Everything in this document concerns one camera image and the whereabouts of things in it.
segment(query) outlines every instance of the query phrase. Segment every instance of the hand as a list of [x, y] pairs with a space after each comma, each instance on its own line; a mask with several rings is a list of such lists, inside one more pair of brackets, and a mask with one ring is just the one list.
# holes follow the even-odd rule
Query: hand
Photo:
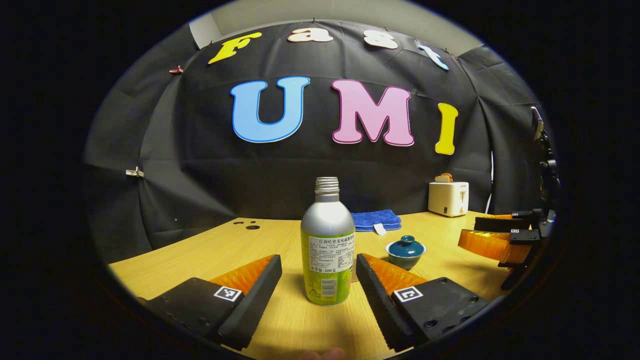
[[327, 352], [325, 352], [322, 356], [315, 351], [305, 351], [300, 355], [298, 360], [341, 360], [344, 357], [344, 350], [335, 347]]

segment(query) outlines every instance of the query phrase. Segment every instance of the bottle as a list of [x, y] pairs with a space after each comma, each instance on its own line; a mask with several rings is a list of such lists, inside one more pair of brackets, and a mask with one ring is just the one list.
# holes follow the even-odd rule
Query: bottle
[[343, 303], [351, 289], [356, 228], [338, 185], [337, 177], [316, 178], [316, 202], [300, 224], [305, 295], [321, 306]]

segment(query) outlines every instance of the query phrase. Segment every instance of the blue towel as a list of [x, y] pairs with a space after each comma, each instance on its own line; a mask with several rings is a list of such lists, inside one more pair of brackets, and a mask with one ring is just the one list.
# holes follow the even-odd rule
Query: blue towel
[[374, 231], [373, 225], [382, 224], [386, 230], [398, 230], [402, 220], [393, 211], [381, 210], [370, 213], [351, 213], [356, 231]]

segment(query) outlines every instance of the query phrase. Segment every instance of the letter m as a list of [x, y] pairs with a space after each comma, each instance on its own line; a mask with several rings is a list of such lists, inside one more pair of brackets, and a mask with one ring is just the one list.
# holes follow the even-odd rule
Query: letter m
[[376, 104], [359, 81], [336, 80], [332, 87], [340, 93], [340, 128], [333, 133], [334, 141], [360, 142], [362, 133], [356, 128], [357, 118], [360, 118], [370, 141], [376, 142], [389, 119], [388, 131], [383, 137], [385, 142], [395, 146], [413, 145], [408, 109], [411, 94], [408, 91], [390, 86]]

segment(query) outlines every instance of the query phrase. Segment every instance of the green label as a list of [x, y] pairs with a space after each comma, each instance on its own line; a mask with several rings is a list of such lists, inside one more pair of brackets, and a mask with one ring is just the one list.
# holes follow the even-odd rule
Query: green label
[[307, 298], [323, 306], [345, 301], [351, 289], [355, 231], [337, 237], [301, 231], [300, 238]]

